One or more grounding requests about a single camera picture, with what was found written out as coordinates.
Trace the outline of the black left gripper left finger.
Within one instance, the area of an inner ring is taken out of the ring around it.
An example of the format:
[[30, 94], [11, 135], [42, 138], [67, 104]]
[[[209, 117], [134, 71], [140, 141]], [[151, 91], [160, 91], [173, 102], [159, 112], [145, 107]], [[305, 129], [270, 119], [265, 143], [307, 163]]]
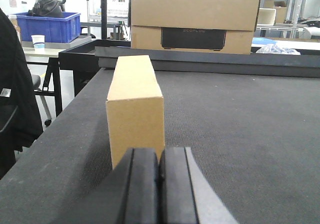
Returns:
[[121, 181], [118, 224], [157, 224], [158, 159], [153, 148], [129, 148], [115, 167]]

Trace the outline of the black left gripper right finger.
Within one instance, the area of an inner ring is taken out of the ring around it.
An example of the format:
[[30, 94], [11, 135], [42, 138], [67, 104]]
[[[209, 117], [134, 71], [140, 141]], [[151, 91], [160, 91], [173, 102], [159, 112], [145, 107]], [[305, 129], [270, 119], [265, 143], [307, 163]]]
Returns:
[[165, 148], [159, 164], [163, 224], [237, 224], [212, 189], [190, 147]]

